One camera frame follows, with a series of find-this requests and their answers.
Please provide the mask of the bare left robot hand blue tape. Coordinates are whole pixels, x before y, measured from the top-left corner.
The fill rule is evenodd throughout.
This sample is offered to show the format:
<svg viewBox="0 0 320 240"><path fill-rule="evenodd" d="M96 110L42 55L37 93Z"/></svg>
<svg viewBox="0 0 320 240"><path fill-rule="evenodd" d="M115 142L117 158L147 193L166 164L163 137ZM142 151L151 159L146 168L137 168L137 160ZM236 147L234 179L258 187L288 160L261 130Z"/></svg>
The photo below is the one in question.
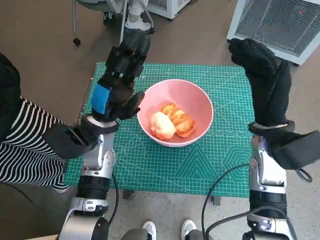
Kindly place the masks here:
<svg viewBox="0 0 320 240"><path fill-rule="evenodd" d="M125 120L139 110L145 93L134 94L134 80L143 69L151 39L142 32L129 33L119 46L113 46L91 99L91 114L100 122Z"/></svg>

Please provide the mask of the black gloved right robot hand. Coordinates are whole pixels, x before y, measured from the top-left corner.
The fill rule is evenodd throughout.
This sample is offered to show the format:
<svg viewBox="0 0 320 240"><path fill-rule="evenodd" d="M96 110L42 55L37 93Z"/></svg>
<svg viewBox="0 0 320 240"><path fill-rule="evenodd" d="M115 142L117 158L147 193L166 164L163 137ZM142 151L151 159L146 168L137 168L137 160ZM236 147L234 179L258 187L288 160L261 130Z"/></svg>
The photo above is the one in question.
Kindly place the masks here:
<svg viewBox="0 0 320 240"><path fill-rule="evenodd" d="M251 38L233 38L228 49L249 80L255 122L264 127L286 125L292 86L288 62L278 61L269 48Z"/></svg>

